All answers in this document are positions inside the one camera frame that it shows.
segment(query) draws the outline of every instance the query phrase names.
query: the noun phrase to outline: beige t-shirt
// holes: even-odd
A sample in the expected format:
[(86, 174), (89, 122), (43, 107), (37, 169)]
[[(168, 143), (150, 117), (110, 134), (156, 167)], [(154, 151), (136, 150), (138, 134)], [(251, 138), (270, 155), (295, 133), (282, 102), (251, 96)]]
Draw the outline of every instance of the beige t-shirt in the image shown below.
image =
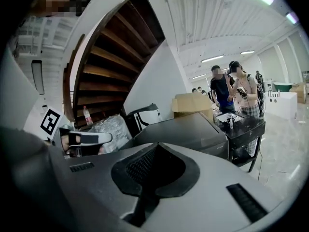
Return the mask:
[[(252, 87), (256, 87), (256, 83), (252, 75), (249, 76), (248, 81), (247, 74), (245, 79), (239, 80), (239, 78), (237, 78), (233, 87), (243, 87), (247, 91), (247, 94), (252, 94)], [(257, 100), (250, 101), (248, 99), (243, 99), (238, 92), (236, 92), (236, 99), (240, 101), (240, 105), (243, 107), (255, 106), (257, 104)]]

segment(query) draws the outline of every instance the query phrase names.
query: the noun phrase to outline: tiled floor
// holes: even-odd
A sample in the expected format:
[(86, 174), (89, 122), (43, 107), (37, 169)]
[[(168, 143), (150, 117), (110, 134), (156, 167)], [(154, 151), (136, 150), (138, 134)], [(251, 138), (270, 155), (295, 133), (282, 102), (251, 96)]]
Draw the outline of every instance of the tiled floor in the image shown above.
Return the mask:
[(258, 179), (261, 167), (259, 181), (282, 199), (299, 192), (309, 172), (309, 101), (297, 105), (297, 119), (265, 114), (266, 131), (260, 148), (262, 167), (259, 154), (250, 173)]

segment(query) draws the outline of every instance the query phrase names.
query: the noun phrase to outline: open cardboard box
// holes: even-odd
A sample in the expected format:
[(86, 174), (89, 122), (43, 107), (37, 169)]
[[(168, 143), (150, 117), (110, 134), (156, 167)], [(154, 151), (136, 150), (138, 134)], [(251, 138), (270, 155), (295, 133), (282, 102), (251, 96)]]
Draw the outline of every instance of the open cardboard box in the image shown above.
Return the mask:
[(306, 83), (299, 83), (290, 89), (290, 92), (297, 93), (297, 102), (306, 103), (307, 86)]
[(172, 99), (172, 111), (174, 118), (201, 112), (209, 120), (213, 121), (211, 101), (201, 93), (178, 94)]

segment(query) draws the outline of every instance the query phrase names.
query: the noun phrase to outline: dark blue t-shirt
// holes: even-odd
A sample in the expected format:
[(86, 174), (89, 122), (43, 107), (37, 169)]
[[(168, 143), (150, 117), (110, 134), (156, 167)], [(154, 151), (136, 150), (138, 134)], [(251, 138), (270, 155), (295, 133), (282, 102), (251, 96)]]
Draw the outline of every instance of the dark blue t-shirt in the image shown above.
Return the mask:
[[(234, 84), (234, 79), (231, 77), (230, 79), (230, 85), (232, 86)], [(233, 104), (233, 101), (228, 102), (227, 98), (229, 96), (229, 92), (226, 85), (226, 79), (224, 75), (222, 75), (221, 79), (212, 79), (211, 80), (211, 89), (215, 90), (217, 95), (217, 101), (220, 104), (221, 107), (230, 106)]]

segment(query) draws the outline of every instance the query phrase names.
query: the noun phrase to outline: man in dark blue t-shirt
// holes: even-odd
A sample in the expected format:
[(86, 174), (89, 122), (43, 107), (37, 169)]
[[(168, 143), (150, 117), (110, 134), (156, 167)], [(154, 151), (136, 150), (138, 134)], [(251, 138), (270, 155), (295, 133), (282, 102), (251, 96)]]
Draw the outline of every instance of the man in dark blue t-shirt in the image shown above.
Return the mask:
[[(230, 96), (228, 92), (226, 79), (220, 67), (218, 65), (213, 66), (211, 72), (213, 76), (211, 80), (211, 93), (214, 102), (222, 113), (234, 111), (233, 97)], [(230, 84), (231, 86), (234, 84), (234, 79), (232, 77), (230, 79)]]

